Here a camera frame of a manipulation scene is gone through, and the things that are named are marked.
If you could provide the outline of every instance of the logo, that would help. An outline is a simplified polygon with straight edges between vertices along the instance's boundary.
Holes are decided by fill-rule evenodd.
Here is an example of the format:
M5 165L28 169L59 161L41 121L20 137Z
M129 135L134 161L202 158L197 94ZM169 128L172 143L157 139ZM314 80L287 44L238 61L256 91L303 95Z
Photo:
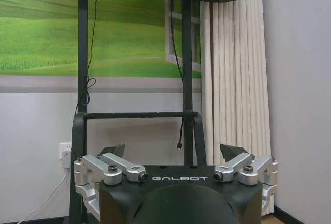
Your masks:
M154 176L152 177L152 180L154 181L199 181L199 180L203 180L206 181L208 177L207 176L192 176L192 177L188 177L188 176L181 176L178 178L174 178L174 177L161 177L161 176Z

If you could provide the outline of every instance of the black metal frame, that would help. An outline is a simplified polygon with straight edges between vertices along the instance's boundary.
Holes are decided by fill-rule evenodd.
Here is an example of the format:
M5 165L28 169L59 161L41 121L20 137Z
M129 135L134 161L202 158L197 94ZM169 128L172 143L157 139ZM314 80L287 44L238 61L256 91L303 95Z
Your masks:
M206 165L203 124L199 113L193 112L192 100L192 36L191 0L182 0L183 42L183 112L171 113L87 113L87 63L88 63L88 0L78 0L78 113L72 127L70 224L87 222L87 212L81 196L76 194L73 163L87 154L87 120L115 118L170 118L182 117L184 136L184 164L193 164L193 132L197 164Z

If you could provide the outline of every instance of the power outlet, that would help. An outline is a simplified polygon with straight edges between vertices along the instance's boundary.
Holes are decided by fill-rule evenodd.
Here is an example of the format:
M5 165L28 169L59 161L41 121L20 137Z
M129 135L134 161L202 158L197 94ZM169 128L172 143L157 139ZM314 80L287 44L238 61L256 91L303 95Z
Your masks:
M71 142L60 143L58 158L63 158L63 152L71 152Z

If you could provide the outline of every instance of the wall mural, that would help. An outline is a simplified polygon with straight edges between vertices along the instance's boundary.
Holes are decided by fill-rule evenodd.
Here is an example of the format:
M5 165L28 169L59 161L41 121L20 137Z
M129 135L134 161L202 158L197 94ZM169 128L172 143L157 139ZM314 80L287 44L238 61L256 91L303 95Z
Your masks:
M90 74L179 78L169 39L169 0L98 0ZM199 4L192 27L193 77L200 78ZM0 0L0 74L77 75L77 0ZM176 48L182 54L180 2ZM89 0L89 35L94 0Z

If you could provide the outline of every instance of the bolt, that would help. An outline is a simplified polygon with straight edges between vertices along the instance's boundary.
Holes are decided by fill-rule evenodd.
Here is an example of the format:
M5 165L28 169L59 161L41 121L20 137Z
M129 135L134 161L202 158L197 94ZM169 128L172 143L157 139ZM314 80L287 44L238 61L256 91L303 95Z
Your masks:
M217 182L223 181L223 174L222 173L214 173L214 180Z
M108 166L108 172L115 172L115 171L117 171L117 165Z
M139 179L139 181L141 181L143 183L146 182L148 180L148 173L146 172L146 173L140 174L138 179Z
M243 167L243 170L247 173L252 173L253 172L253 166L246 165Z

